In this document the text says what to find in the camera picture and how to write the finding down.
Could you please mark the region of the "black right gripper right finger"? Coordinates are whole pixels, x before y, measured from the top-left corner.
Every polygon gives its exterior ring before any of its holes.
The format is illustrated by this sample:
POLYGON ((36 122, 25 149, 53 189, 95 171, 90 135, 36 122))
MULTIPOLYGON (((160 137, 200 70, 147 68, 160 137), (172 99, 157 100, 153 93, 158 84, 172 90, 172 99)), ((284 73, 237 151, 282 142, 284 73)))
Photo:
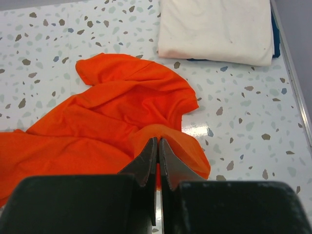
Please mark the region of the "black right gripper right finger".
POLYGON ((204 180, 159 142, 165 234, 309 234, 292 188, 278 181, 204 180))

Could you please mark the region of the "orange t-shirt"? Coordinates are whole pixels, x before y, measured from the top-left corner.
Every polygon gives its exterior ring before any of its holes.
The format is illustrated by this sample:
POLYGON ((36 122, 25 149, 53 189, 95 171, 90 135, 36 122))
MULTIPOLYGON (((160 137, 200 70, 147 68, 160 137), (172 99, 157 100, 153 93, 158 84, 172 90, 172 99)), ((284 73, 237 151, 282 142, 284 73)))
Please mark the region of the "orange t-shirt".
POLYGON ((202 178, 211 167, 198 141, 182 132, 184 114, 198 108, 195 91, 171 69, 124 54, 76 63, 89 86, 26 131, 0 135, 0 203, 29 176, 115 174, 150 138, 165 138, 202 178))

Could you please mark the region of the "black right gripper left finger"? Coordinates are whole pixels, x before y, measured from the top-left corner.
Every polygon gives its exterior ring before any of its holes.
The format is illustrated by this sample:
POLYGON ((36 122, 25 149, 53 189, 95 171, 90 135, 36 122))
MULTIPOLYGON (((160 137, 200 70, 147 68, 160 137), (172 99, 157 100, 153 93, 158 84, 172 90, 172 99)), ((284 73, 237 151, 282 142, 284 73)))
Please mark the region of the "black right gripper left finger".
POLYGON ((3 234, 149 234, 156 224, 157 139, 112 175, 32 176, 0 217, 3 234))

